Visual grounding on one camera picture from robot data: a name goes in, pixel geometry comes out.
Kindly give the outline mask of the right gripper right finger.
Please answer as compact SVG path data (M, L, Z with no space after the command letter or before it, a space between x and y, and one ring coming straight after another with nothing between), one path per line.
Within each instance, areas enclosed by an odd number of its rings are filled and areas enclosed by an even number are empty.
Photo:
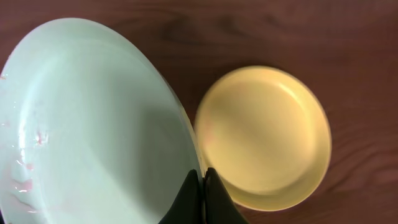
M205 175L205 216L207 224L248 224L236 208L214 168Z

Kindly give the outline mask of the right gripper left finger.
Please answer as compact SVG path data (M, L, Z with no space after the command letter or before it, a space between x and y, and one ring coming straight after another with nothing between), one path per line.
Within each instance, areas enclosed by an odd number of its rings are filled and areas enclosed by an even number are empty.
M203 224L203 195L197 171L188 172L178 194L159 224Z

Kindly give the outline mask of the yellow plate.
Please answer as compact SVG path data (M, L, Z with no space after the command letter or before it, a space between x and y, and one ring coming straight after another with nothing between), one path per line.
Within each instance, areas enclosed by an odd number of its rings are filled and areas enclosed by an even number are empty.
M195 118L201 165L217 171L232 200L278 211L307 199L331 159L326 114L310 89L282 70L233 70L204 95Z

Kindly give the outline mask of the light green plate stained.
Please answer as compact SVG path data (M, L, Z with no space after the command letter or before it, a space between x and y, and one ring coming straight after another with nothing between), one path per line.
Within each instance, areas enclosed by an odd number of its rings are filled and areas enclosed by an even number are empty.
M1 73L6 223L158 223L190 170L192 126L130 41L86 19L30 31Z

